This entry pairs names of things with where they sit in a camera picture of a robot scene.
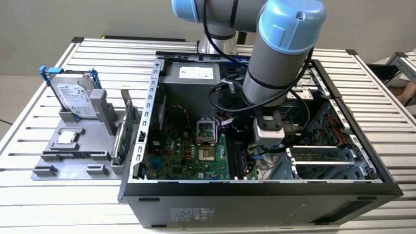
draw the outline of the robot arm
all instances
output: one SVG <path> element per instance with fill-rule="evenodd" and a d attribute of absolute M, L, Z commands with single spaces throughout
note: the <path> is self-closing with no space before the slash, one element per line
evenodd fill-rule
<path fill-rule="evenodd" d="M 174 15 L 201 23 L 204 1 L 172 0 Z M 242 92 L 253 104 L 273 98 L 296 79 L 325 18 L 326 9 L 317 0 L 209 0 L 209 25 L 257 31 L 242 85 Z M 284 99 L 268 106 L 281 104 Z"/>

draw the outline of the aluminum extrusion table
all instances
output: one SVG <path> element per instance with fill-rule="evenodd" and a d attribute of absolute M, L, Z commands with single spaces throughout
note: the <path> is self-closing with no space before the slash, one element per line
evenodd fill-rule
<path fill-rule="evenodd" d="M 196 43 L 84 39 L 70 43 L 56 66 L 100 73 L 108 102 L 122 108 L 121 85 L 130 86 L 137 107 L 144 105 L 154 52 L 196 52 Z M 238 54 L 250 55 L 252 46 Z M 398 104 L 357 55 L 316 49 L 342 99 L 392 173 L 404 196 L 338 228 L 317 233 L 416 233 L 416 120 Z M 42 84 L 0 142 L 0 233 L 152 233 L 128 205 L 117 203 L 118 180 L 33 181 L 38 161 L 60 121 L 58 102 Z M 309 233 L 312 229 L 229 228 L 177 232 Z"/>

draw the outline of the motherboard chip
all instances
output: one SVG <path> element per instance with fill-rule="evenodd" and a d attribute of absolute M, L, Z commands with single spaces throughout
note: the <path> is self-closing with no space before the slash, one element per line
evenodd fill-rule
<path fill-rule="evenodd" d="M 181 174 L 182 173 L 182 168 L 181 167 L 173 167 L 172 168 L 173 174 Z"/>

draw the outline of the motherboard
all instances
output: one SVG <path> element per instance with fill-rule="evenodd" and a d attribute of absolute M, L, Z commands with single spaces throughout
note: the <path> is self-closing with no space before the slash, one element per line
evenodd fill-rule
<path fill-rule="evenodd" d="M 164 149 L 150 157 L 148 179 L 229 179 L 225 135 L 218 136 L 214 145 L 200 144 L 196 131 L 180 131 L 173 124 L 166 129 Z"/>

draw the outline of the white label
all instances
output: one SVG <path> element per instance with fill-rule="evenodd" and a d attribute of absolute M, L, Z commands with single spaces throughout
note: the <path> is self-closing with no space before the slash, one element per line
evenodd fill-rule
<path fill-rule="evenodd" d="M 210 67 L 181 67 L 180 78 L 213 79 L 213 68 Z"/>
<path fill-rule="evenodd" d="M 77 84 L 58 84 L 57 88 L 70 112 L 81 118 L 96 118 L 96 111 L 84 87 Z"/>
<path fill-rule="evenodd" d="M 170 208 L 172 221 L 212 221 L 214 208 Z"/>

